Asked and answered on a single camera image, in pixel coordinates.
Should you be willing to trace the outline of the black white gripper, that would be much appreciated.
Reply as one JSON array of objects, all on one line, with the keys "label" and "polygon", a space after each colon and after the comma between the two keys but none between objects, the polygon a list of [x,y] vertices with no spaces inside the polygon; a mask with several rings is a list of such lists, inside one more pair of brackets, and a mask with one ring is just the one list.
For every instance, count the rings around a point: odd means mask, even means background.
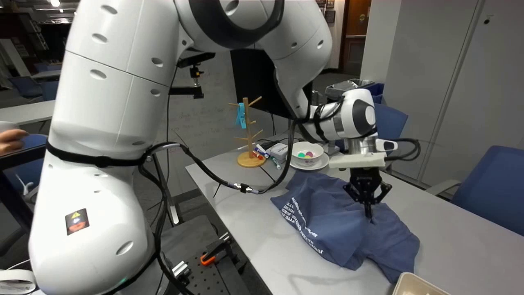
[{"label": "black white gripper", "polygon": [[[384,162],[386,156],[396,149],[398,144],[394,141],[376,136],[350,141],[350,154],[383,152]],[[375,223],[378,215],[376,203],[391,190],[391,185],[381,180],[380,170],[383,167],[350,169],[348,184],[344,187],[355,202],[363,203],[365,216],[370,216],[370,223]]]}]

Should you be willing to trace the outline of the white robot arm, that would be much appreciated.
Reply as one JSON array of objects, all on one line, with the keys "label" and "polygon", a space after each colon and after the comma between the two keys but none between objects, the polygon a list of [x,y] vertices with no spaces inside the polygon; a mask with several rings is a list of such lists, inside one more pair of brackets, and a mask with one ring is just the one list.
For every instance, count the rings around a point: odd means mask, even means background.
[{"label": "white robot arm", "polygon": [[304,87],[330,59],[316,0],[80,0],[65,43],[27,254],[46,295],[106,295],[139,277],[157,241],[134,190],[162,143],[168,90],[186,51],[263,52],[299,133],[371,139],[368,90],[312,105]]}]

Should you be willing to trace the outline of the person hand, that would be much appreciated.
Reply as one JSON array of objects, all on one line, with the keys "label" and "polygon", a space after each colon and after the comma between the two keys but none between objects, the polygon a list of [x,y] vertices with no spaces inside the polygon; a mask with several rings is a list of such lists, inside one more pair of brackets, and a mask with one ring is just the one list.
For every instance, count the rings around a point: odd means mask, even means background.
[{"label": "person hand", "polygon": [[13,152],[23,146],[24,129],[11,128],[0,133],[0,156]]}]

